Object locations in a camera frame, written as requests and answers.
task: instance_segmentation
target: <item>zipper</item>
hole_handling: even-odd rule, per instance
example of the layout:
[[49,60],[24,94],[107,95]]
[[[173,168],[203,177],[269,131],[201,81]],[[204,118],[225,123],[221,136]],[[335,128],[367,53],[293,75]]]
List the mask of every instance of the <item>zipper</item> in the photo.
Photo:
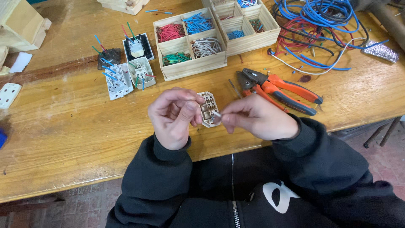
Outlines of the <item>zipper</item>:
[[239,223],[239,215],[238,215],[238,206],[236,205],[235,201],[235,192],[234,192],[234,185],[233,185],[233,167],[235,165],[235,154],[232,154],[232,171],[231,171],[231,176],[232,176],[232,209],[233,209],[233,218],[235,220],[235,227],[236,228],[241,228],[241,224]]

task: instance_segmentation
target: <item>black hoodie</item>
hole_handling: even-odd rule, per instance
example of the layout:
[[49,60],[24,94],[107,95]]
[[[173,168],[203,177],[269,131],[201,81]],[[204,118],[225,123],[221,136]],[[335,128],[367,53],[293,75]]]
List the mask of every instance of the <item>black hoodie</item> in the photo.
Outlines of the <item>black hoodie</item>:
[[373,182],[364,157],[297,118],[299,135],[192,163],[186,149],[145,139],[107,227],[405,227],[405,202]]

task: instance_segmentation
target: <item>aluminum foil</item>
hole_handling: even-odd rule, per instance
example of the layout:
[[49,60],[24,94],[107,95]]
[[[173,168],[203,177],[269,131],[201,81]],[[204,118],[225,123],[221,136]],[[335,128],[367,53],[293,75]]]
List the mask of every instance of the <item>aluminum foil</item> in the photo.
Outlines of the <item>aluminum foil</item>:
[[[375,43],[377,43],[377,42],[368,41],[365,46],[368,47]],[[379,45],[373,46],[371,48],[363,49],[363,50],[361,50],[361,52],[386,59],[392,63],[396,63],[399,58],[398,52],[392,50],[391,48],[385,46],[384,44],[379,44]]]

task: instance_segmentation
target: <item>red tile floor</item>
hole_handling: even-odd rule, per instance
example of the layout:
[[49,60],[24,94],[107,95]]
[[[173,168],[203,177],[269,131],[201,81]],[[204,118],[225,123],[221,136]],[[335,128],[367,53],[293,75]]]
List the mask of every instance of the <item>red tile floor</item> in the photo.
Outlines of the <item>red tile floor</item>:
[[[378,144],[385,134],[383,131],[370,147],[365,149],[362,145],[374,131],[375,129],[372,129],[346,142],[368,160],[374,181],[389,181],[394,186],[396,195],[405,200],[405,129],[398,124],[386,145],[380,147]],[[11,213],[8,217],[0,217],[0,228],[105,227],[107,214],[121,194],[121,181],[122,179],[106,181],[51,194],[63,198],[65,205]]]

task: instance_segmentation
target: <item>hoodie cuff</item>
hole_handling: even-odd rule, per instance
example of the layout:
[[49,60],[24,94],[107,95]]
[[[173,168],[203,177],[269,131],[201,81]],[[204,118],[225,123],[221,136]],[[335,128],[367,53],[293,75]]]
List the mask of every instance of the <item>hoodie cuff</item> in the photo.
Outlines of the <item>hoodie cuff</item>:
[[308,149],[316,143],[317,132],[307,126],[302,120],[293,114],[289,114],[298,123],[300,133],[293,139],[273,140],[273,144],[284,148],[283,154],[293,157],[305,156]]
[[159,140],[156,138],[156,135],[153,134],[153,152],[156,156],[161,161],[182,161],[184,160],[188,154],[187,154],[187,149],[191,146],[191,138],[188,136],[188,141],[185,144],[185,146],[179,150],[176,151],[171,151],[166,148],[164,148]]

